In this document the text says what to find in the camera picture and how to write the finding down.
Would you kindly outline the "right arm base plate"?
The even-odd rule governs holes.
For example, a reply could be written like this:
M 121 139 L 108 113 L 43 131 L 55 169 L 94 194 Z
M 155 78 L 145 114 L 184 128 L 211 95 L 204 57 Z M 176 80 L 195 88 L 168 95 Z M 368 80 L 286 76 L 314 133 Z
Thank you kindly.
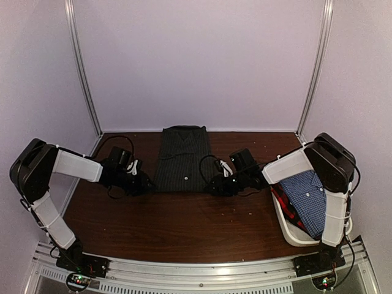
M 318 252 L 302 255 L 293 259 L 295 272 L 298 277 L 332 271 L 336 267 L 344 266 L 345 259 L 339 254 Z

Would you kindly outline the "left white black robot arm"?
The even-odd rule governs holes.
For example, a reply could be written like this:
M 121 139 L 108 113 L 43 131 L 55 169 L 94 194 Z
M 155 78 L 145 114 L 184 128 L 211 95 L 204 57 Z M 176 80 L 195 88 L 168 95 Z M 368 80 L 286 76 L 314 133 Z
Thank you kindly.
M 141 170 L 141 162 L 119 147 L 112 148 L 110 155 L 98 162 L 93 157 L 35 138 L 17 157 L 9 176 L 21 202 L 59 249 L 60 258 L 75 272 L 82 272 L 88 267 L 88 258 L 50 196 L 49 183 L 55 173 L 97 183 L 107 189 L 117 187 L 131 196 L 154 190 L 154 184 Z

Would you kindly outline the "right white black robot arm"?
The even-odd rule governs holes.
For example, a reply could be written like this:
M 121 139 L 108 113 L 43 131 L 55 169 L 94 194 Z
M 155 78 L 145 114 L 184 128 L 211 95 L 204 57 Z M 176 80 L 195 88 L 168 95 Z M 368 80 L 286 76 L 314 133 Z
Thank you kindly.
M 229 169 L 223 168 L 223 175 L 215 176 L 206 183 L 207 193 L 233 196 L 248 187 L 263 190 L 305 172 L 314 172 L 321 182 L 326 205 L 325 211 L 321 213 L 324 230 L 314 265 L 324 271 L 337 261 L 337 252 L 346 237 L 350 197 L 357 189 L 352 181 L 361 179 L 352 153 L 328 134 L 321 133 L 313 141 L 263 167 L 247 148 L 229 157 L 236 171 L 231 173 Z

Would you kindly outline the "black pinstriped long sleeve shirt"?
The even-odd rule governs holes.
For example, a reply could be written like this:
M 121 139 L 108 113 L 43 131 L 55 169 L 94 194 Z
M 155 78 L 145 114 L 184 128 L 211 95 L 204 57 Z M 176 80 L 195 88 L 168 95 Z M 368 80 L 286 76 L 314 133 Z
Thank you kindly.
M 202 176 L 212 176 L 213 167 L 199 163 L 211 154 L 205 126 L 173 126 L 162 131 L 161 145 L 154 175 L 158 192 L 202 192 Z

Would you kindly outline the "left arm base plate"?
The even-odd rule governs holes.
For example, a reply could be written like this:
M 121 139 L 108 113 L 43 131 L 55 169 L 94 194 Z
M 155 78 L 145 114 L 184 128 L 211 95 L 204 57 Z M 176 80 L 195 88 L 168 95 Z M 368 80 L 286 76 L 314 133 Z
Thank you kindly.
M 61 254 L 56 266 L 71 272 L 80 273 L 89 277 L 106 278 L 109 260 L 88 254 Z

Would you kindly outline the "white plastic bin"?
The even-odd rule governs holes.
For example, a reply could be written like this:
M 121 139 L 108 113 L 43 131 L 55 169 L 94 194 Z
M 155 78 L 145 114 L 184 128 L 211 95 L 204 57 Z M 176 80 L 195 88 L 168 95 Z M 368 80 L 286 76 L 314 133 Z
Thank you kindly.
M 337 247 L 346 233 L 350 233 L 353 222 L 350 215 L 346 215 L 349 194 L 326 192 L 325 227 L 321 240 L 313 239 L 302 229 L 285 219 L 281 205 L 272 192 L 272 199 L 283 236 L 290 245 L 295 247 L 312 247 L 319 243 L 330 247 Z

